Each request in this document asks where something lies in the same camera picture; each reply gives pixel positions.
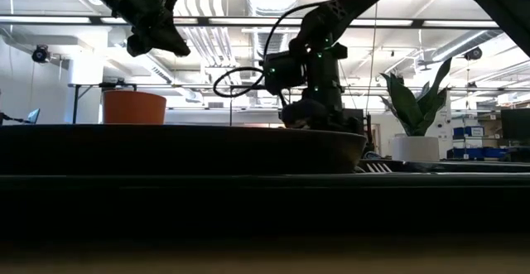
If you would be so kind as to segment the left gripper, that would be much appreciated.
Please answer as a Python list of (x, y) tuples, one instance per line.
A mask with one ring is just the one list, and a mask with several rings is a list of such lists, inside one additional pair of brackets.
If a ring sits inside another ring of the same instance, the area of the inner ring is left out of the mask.
[(190, 48), (172, 23), (176, 0), (136, 0), (132, 20), (132, 35), (127, 40), (127, 51), (132, 57), (144, 55), (152, 49), (165, 50), (178, 57), (190, 54)]

